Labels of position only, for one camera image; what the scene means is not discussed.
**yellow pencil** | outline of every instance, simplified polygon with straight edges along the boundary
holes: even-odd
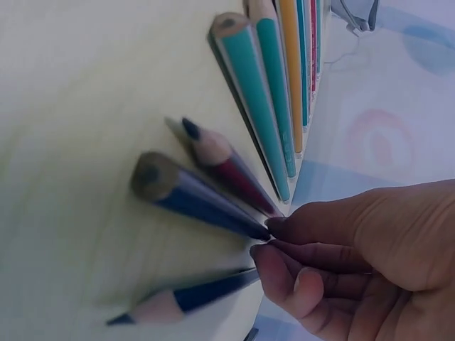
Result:
[[[302,152],[303,122],[299,18],[296,0],[277,0],[277,13],[286,55],[288,88],[291,97],[292,129],[296,153]]]

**turquoise pencil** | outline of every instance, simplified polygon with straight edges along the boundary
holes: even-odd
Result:
[[[308,72],[308,48],[307,48],[307,23],[305,17],[305,0],[297,1],[297,16],[299,17],[299,37],[300,37],[300,60],[301,60],[301,98],[302,98],[302,121],[304,126],[308,126],[310,117],[310,84],[311,74]]]
[[[279,198],[287,202],[291,194],[282,144],[256,33],[246,16],[230,12],[216,16],[211,33],[247,112]]]
[[[250,20],[256,28],[259,45],[264,61],[265,72],[269,81],[270,94],[277,118],[279,137],[282,142],[287,175],[296,176],[294,159],[294,137],[292,136],[292,118],[287,92],[286,68],[279,33],[277,12],[272,0],[249,0]]]

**table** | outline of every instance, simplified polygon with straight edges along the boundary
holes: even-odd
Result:
[[[151,289],[252,265],[249,241],[128,186],[149,149],[194,170],[165,122],[187,116],[228,137],[273,194],[205,40],[241,1],[2,6],[0,339],[242,340],[259,282],[177,325],[104,326]]]

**sharpened pencil tip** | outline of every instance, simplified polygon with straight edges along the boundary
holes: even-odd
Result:
[[[117,316],[106,322],[106,325],[133,325],[135,324],[134,320],[128,314],[123,314]]]
[[[183,128],[185,128],[186,133],[193,139],[198,140],[200,138],[199,127],[196,126],[192,121],[187,118],[182,118]]]

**colored pencil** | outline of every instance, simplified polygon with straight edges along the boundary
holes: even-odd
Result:
[[[270,238],[269,231],[251,215],[161,153],[139,157],[131,187],[142,200],[167,210],[254,239]]]
[[[187,118],[182,119],[182,124],[191,139],[198,166],[232,194],[264,215],[283,216],[223,135],[197,126]]]
[[[305,18],[305,0],[296,0],[297,1],[297,14],[299,18],[299,38],[300,38],[300,64],[301,64],[301,98],[302,98],[302,123],[304,127],[308,126],[309,116],[310,116],[310,107],[311,107],[311,92],[309,89],[309,78],[308,73],[308,53],[307,53],[307,44],[306,44],[306,34],[307,34],[307,22]]]
[[[317,15],[316,15],[316,0],[310,0],[310,9],[311,9],[311,98],[314,99],[316,95],[316,76],[317,76],[317,67],[316,67],[316,58],[317,58]]]
[[[276,0],[278,21],[283,35],[287,61],[288,88],[291,94],[294,149],[301,154],[303,142],[302,83],[300,60],[299,19],[296,0]]]
[[[316,81],[321,78],[321,63],[322,63],[322,0],[316,0]]]
[[[215,17],[210,32],[242,99],[279,198],[287,202],[291,194],[286,164],[255,30],[246,16],[223,13]]]
[[[259,329],[254,328],[254,327],[251,328],[247,337],[243,341],[255,341],[258,333],[259,333]]]
[[[249,0],[248,10],[250,20],[256,28],[259,38],[286,161],[287,175],[294,178],[296,176],[294,138],[287,92],[286,65],[284,64],[277,12],[272,0]]]
[[[189,288],[152,293],[131,311],[107,321],[106,324],[175,323],[258,279],[257,270],[250,269]]]
[[[313,102],[313,98],[311,96],[312,91],[312,64],[311,64],[311,53],[313,50],[313,46],[311,44],[311,8],[310,8],[311,0],[302,0],[302,4],[304,7],[304,17],[305,17],[305,47],[306,47],[306,80],[307,80],[307,98],[309,99],[309,117],[308,121],[310,122],[311,119],[311,103]]]

